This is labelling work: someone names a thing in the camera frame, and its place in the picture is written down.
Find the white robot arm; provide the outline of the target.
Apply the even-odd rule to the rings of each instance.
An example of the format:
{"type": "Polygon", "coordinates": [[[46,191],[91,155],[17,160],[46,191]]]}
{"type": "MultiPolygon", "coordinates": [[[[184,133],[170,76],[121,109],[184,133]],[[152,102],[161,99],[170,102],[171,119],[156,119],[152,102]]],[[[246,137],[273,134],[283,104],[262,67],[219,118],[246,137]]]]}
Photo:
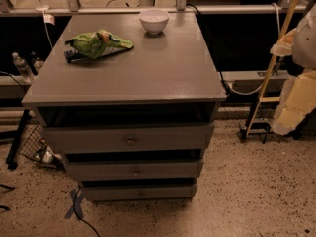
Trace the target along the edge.
{"type": "Polygon", "coordinates": [[[271,123],[273,133],[288,135],[316,108],[316,5],[273,45],[270,53],[291,56],[303,68],[300,75],[285,80],[271,123]]]}

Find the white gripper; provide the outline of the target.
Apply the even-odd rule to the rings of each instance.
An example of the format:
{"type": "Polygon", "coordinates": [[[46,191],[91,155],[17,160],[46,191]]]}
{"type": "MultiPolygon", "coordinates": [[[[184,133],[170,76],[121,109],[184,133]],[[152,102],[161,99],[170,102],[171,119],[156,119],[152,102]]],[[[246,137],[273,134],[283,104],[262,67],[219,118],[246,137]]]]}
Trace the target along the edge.
{"type": "MultiPolygon", "coordinates": [[[[286,33],[271,49],[278,57],[292,55],[296,29],[286,33]]],[[[295,131],[306,116],[316,108],[316,71],[307,70],[297,77],[290,76],[283,84],[280,101],[274,112],[273,133],[288,135],[295,131]]]]}

